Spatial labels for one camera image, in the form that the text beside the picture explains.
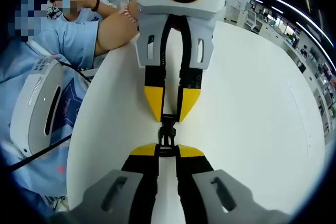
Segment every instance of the ceiling light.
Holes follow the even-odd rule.
[[[302,30],[304,30],[314,41],[315,41],[315,43],[321,48],[321,50],[323,51],[323,53],[325,54],[325,56],[327,57],[327,59],[329,60],[329,62],[331,63],[331,65],[334,67],[334,70],[336,71],[336,68],[335,68],[335,65],[334,65],[334,63],[332,63],[332,61],[331,61],[331,59],[330,59],[330,57],[329,57],[329,55],[327,54],[327,52],[325,51],[325,49],[321,46],[321,44],[315,39],[315,37],[310,33],[310,32],[308,32],[308,30],[307,29],[305,29],[299,22],[296,22],[296,24],[298,24],[301,28],[302,28]]]
[[[263,3],[263,1],[260,1],[260,0],[254,0],[254,1],[257,1],[257,2],[259,2],[259,3]]]
[[[272,6],[272,8],[273,8],[274,10],[277,10],[279,13],[283,14],[283,11],[281,11],[281,10],[279,10],[279,9],[276,9],[274,6]]]
[[[318,25],[316,25],[306,14],[304,14],[300,10],[296,9],[294,6],[291,6],[290,4],[287,4],[286,2],[284,2],[282,0],[276,0],[276,1],[279,1],[280,3],[290,7],[291,9],[296,11],[298,14],[300,14],[302,17],[304,17],[306,20],[308,20],[318,31],[320,31],[320,33],[322,33],[326,37],[326,39],[329,41],[329,43],[332,45],[332,47],[334,47],[334,44],[331,42],[329,37],[324,33],[324,31],[322,31],[322,29]]]

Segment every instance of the gray plastic part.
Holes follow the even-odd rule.
[[[251,191],[223,170],[193,174],[193,178],[209,224],[280,224],[290,220],[283,212],[268,211],[255,203]]]
[[[166,14],[146,14],[139,12],[138,24],[140,35],[136,41],[139,64],[141,66],[160,65],[160,45],[164,25],[168,15]],[[148,58],[148,40],[154,35],[153,58]]]
[[[191,58],[190,68],[207,69],[214,51],[212,36],[216,25],[216,20],[187,17],[191,34]],[[198,43],[203,41],[202,61],[198,62]]]
[[[86,190],[82,203],[52,223],[129,223],[133,198],[143,174],[112,170]]]
[[[177,16],[190,16],[203,19],[211,19],[216,14],[206,10],[179,6],[143,6],[139,4],[139,9],[141,12],[147,14],[173,14]]]

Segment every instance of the light blue shirt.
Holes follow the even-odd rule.
[[[98,22],[76,24],[42,18],[40,32],[34,35],[34,40],[51,54],[58,55],[60,61],[69,62],[76,68],[91,68],[97,30]],[[40,57],[19,39],[12,40],[0,55],[0,140],[8,165],[19,162],[21,158],[3,148],[3,143],[11,143],[9,128],[17,97],[33,64]],[[65,69],[63,85],[50,144],[72,133],[88,86],[70,68]],[[50,151],[47,157],[38,158],[13,172],[18,185],[42,196],[66,195],[68,145],[69,142],[65,142]]]

